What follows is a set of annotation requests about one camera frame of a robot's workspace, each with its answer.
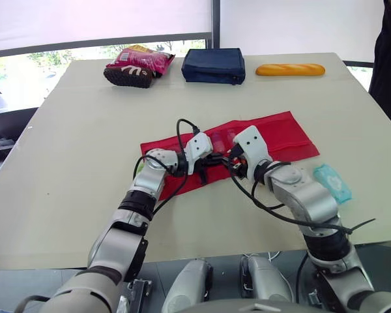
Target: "red pouch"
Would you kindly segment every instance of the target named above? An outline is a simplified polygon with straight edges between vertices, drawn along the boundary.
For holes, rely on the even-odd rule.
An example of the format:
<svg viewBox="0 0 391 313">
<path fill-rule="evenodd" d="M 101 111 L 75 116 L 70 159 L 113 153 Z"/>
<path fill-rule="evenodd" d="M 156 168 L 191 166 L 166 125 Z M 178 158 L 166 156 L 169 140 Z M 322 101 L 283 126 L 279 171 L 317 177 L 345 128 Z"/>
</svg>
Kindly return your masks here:
<svg viewBox="0 0 391 313">
<path fill-rule="evenodd" d="M 255 125 L 267 143 L 268 152 L 274 160 L 298 161 L 319 155 L 319 151 L 301 129 L 291 112 L 251 119 L 250 121 L 230 121 L 226 124 L 204 131 L 211 139 L 214 152 L 226 153 L 233 146 L 233 138 L 246 127 Z M 192 138 L 192 134 L 181 135 L 184 146 Z M 142 155 L 155 148 L 179 152 L 177 137 L 170 137 L 156 142 L 141 144 Z M 224 166 L 206 169 L 208 183 L 229 177 Z M 181 183 L 182 177 L 166 177 L 166 183 L 160 200 L 168 197 Z M 188 176 L 188 180 L 178 194 L 202 187 L 198 175 Z"/>
<path fill-rule="evenodd" d="M 131 47 L 123 49 L 117 58 L 106 67 L 125 67 L 134 65 L 135 67 L 149 68 L 161 76 L 167 72 L 168 66 L 174 60 L 175 55 L 158 52 L 147 49 L 143 46 L 135 44 Z"/>
</svg>

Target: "baguette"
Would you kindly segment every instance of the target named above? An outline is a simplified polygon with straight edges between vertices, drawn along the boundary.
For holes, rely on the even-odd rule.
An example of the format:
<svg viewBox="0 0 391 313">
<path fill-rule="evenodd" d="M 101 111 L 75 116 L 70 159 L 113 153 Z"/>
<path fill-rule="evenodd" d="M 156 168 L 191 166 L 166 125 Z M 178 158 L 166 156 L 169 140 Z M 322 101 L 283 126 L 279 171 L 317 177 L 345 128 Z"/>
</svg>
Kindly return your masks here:
<svg viewBox="0 0 391 313">
<path fill-rule="evenodd" d="M 263 64 L 256 69 L 257 75 L 262 76 L 317 76 L 325 73 L 325 68 L 319 64 Z"/>
</svg>

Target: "white tabletop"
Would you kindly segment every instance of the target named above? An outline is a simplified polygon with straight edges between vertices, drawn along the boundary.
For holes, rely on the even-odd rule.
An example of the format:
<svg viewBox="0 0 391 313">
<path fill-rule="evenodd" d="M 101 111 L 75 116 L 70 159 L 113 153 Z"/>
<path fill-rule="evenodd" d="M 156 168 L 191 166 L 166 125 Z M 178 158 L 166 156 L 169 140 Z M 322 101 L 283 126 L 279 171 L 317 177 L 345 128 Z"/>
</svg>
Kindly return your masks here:
<svg viewBox="0 0 391 313">
<path fill-rule="evenodd" d="M 107 60 L 74 61 L 0 169 L 0 269 L 83 267 L 132 181 L 139 144 L 290 110 L 353 200 L 353 243 L 391 240 L 391 122 L 333 53 L 247 56 L 242 85 L 185 83 L 182 59 L 149 89 L 112 86 Z M 321 77 L 262 77 L 263 63 L 320 63 Z M 272 195 L 261 188 L 267 203 Z M 280 211 L 290 215 L 284 208 Z M 297 226 L 257 209 L 229 179 L 177 196 L 154 218 L 145 261 L 305 248 Z"/>
</svg>

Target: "red cloth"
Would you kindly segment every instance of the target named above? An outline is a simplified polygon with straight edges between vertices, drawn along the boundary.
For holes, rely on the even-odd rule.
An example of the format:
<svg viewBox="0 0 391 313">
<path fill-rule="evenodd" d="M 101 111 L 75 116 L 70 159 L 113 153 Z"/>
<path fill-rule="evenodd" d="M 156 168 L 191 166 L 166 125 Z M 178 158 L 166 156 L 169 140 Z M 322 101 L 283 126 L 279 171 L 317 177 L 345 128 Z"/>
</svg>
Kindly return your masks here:
<svg viewBox="0 0 391 313">
<path fill-rule="evenodd" d="M 268 152 L 274 160 L 298 161 L 303 158 L 311 158 L 319 155 L 317 148 L 301 129 L 291 112 L 283 112 L 275 115 L 251 119 L 250 121 L 230 121 L 220 126 L 204 131 L 213 144 L 214 152 L 226 153 L 233 146 L 233 138 L 246 127 L 255 125 L 267 143 Z M 181 135 L 184 146 L 192 138 L 192 134 Z M 177 137 L 170 137 L 156 142 L 141 144 L 142 155 L 155 148 L 180 151 Z M 207 168 L 208 183 L 229 177 L 229 172 L 224 166 Z M 166 183 L 160 199 L 168 197 L 181 183 L 182 177 L 166 177 Z M 178 194 L 202 187 L 198 175 L 188 176 L 187 183 Z"/>
</svg>

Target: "candy bag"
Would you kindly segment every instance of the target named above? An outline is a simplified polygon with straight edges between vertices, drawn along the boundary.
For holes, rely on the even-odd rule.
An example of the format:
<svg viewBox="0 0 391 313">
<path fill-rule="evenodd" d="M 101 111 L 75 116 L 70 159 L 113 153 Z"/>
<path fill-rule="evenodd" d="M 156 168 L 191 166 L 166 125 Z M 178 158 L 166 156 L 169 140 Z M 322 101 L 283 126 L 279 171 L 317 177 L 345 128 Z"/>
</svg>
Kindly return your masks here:
<svg viewBox="0 0 391 313">
<path fill-rule="evenodd" d="M 166 52 L 158 52 L 138 44 L 123 49 L 117 58 L 107 64 L 106 67 L 125 67 L 133 65 L 135 67 L 149 68 L 154 71 L 156 77 L 167 72 L 168 66 L 174 60 L 175 55 Z"/>
</svg>

